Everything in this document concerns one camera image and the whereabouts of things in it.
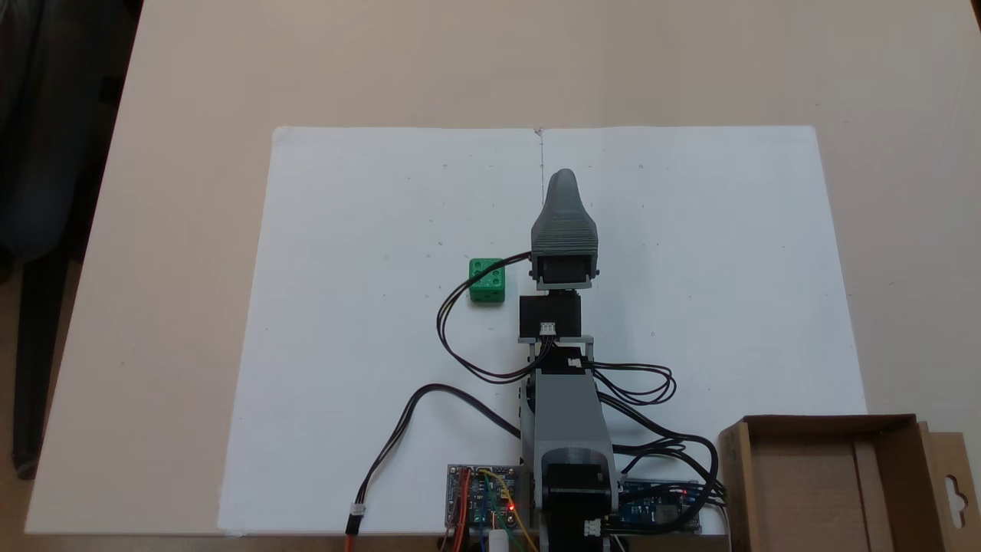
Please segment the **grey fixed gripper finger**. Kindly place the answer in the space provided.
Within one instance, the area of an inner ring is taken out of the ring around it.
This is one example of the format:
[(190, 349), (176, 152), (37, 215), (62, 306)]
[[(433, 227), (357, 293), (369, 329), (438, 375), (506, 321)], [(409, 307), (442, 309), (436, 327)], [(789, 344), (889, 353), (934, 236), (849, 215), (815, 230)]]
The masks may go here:
[(595, 228), (595, 221), (586, 211), (579, 194), (577, 176), (571, 169), (560, 169), (551, 175), (544, 193), (543, 208), (533, 227), (540, 228), (559, 220), (581, 222)]

